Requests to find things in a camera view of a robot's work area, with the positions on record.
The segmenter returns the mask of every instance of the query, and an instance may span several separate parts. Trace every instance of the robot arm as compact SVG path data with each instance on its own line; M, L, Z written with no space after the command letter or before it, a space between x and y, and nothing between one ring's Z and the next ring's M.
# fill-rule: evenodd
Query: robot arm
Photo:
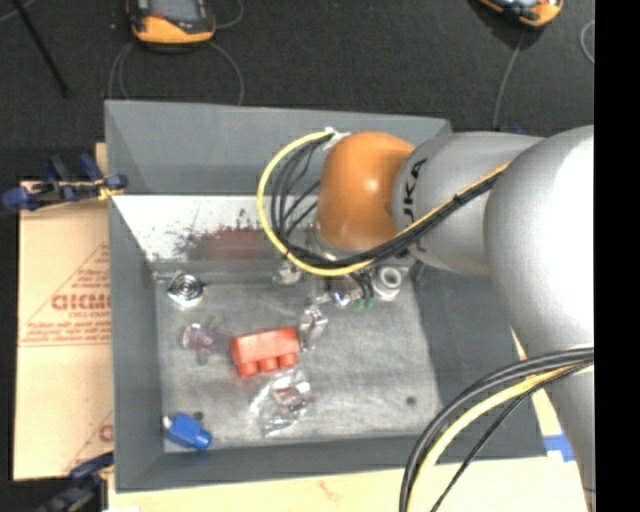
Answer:
M593 126L548 139L453 134L418 148L387 134L350 135L325 159L315 250L280 249L328 277L407 249L432 267L489 275L528 356L592 347L593 155ZM488 187L470 185L489 183L486 176ZM470 187L479 193L461 192ZM408 232L432 215L440 218L428 231ZM595 511L594 373L558 381L549 395Z
M414 255L434 267L489 274L529 356L593 346L593 126L546 140L495 133L446 139L417 148L401 169L398 228L509 165L490 192L425 235ZM594 373L553 384L549 396L595 511Z

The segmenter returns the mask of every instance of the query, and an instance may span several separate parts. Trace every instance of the orange device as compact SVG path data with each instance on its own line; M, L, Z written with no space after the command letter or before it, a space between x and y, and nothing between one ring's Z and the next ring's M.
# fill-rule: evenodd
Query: orange device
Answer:
M133 34L155 47L189 47L215 32L210 0L126 0Z
M289 368L298 362L298 328L281 327L231 338L231 358L244 377Z
M329 152L320 178L316 228L333 247L366 250L396 234L391 195L414 146L376 131L345 137Z
M529 25L541 27L560 14L564 0L480 0L500 14Z

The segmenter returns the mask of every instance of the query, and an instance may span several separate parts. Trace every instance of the clamp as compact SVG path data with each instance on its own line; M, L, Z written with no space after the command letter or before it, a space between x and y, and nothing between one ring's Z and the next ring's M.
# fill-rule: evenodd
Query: clamp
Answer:
M121 192L129 180L124 174L105 177L89 153L78 157L84 172L81 181L71 181L70 174L59 155L52 156L44 169L44 179L30 187L15 187L2 194L2 203L8 210L37 210L82 199L107 197Z

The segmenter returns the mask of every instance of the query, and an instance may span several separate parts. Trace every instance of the blue clamp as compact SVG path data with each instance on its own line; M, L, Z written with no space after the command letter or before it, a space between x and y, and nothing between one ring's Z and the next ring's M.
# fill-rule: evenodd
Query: blue clamp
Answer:
M108 466L112 466L113 463L113 452L103 453L73 468L69 472L69 478L71 480L82 480Z
M8 210L37 210L43 206L104 197L124 189L129 180L124 174L106 178L95 160L84 152L78 157L84 173L82 181L70 183L70 175L58 155L52 156L44 169L44 179L27 189L15 187L2 194L2 204Z

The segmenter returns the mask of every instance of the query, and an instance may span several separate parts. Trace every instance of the small parts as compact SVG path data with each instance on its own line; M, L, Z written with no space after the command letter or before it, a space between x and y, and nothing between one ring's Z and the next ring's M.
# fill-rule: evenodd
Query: small parts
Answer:
M328 323L329 319L317 306L311 306L304 310L298 322L302 350L313 348L313 342L322 335Z
M250 410L260 418L265 436L294 425L313 401L311 384L298 369L277 374L252 400Z
M231 338L231 357L240 375L289 368L298 362L298 329L282 327Z
M350 276L334 277L327 280L328 293L333 303L346 308L365 299L366 288Z
M198 420L187 414L179 412L173 418L165 416L162 424L166 429L165 438L183 448L202 451L211 444L211 433L206 431Z
M178 271L171 278L167 294L176 304L188 308L200 302L204 286L195 276Z
M205 365L209 361L211 347L216 341L216 335L207 327L200 324L191 324L182 334L182 347L195 350L197 353L198 364Z

